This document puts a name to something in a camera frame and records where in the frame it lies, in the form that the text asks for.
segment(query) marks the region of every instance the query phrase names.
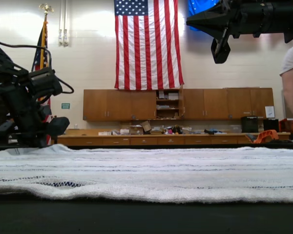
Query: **upper cabinet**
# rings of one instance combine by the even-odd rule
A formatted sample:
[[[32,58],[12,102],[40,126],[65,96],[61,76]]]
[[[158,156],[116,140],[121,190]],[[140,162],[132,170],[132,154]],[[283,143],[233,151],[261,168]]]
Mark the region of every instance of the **upper cabinet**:
[[[130,92],[107,90],[107,120],[128,120],[131,118]]]
[[[156,91],[135,91],[130,94],[132,120],[156,118]]]
[[[225,120],[266,118],[271,88],[164,91],[84,90],[84,120]]]
[[[200,120],[205,118],[204,90],[184,89],[184,119]]]
[[[205,119],[228,119],[227,90],[205,89],[204,107]]]
[[[250,89],[227,89],[227,93],[229,118],[240,119],[252,115]]]
[[[272,88],[254,88],[251,93],[252,115],[266,118],[266,106],[274,106]]]
[[[86,121],[105,120],[106,105],[106,90],[84,90],[83,119]]]

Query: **striped towel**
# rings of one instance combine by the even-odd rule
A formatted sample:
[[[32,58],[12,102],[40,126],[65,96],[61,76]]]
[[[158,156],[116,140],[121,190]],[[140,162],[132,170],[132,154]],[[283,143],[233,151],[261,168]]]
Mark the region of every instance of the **striped towel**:
[[[0,152],[0,193],[49,199],[293,202],[293,150],[267,148]]]

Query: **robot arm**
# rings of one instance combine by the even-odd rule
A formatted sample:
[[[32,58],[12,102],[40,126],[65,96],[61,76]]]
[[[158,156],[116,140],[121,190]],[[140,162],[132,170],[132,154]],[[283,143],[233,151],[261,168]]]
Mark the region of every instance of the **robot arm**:
[[[14,64],[9,56],[0,49],[0,97],[14,120],[0,126],[0,141],[10,134],[17,136],[18,143],[29,147],[45,147],[46,135],[62,135],[69,125],[65,117],[44,122],[51,114],[49,106],[41,104],[52,95],[63,93],[60,80],[51,67],[29,73]]]
[[[220,0],[214,7],[188,17],[187,25],[214,40],[211,51],[215,63],[226,62],[230,53],[228,38],[241,34],[283,33],[285,43],[293,40],[293,1]]]

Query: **lower cabinet drawer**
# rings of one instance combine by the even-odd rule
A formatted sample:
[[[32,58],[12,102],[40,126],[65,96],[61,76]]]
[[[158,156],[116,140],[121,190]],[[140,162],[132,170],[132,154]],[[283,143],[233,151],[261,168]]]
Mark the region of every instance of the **lower cabinet drawer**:
[[[187,136],[185,137],[185,145],[209,145],[211,144],[208,136]]]
[[[126,137],[104,138],[103,145],[130,145],[130,139]]]
[[[246,136],[238,136],[238,144],[251,144],[252,142]]]
[[[237,144],[238,139],[235,136],[213,136],[211,137],[211,143],[215,145]]]
[[[58,138],[58,144],[67,146],[103,145],[102,138]]]
[[[289,135],[281,135],[279,136],[279,140],[289,140],[290,136]]]
[[[184,144],[184,138],[180,137],[180,136],[159,137],[159,138],[157,138],[157,144],[158,145],[183,145]]]
[[[131,138],[131,145],[157,145],[156,137],[137,137]]]

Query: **flag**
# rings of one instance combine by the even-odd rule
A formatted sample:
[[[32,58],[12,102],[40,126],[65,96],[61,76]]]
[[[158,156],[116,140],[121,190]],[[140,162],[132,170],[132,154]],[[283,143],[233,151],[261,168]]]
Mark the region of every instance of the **flag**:
[[[184,84],[178,0],[114,0],[116,82],[121,90],[163,90]]]
[[[189,16],[193,16],[202,11],[206,11],[216,5],[218,0],[188,0]],[[190,27],[193,31],[199,31],[196,28]]]
[[[39,40],[37,46],[48,48],[48,30],[47,30],[47,21],[45,20],[43,23],[42,30],[40,32]],[[37,49],[35,53],[35,58],[32,66],[32,72],[40,70],[41,68],[48,67],[49,61],[48,61],[48,53],[45,50]],[[51,106],[51,100],[48,99],[45,103],[42,105],[49,105]],[[51,115],[47,115],[44,122],[50,122],[51,121]],[[47,136],[47,144],[51,144],[51,137]]]

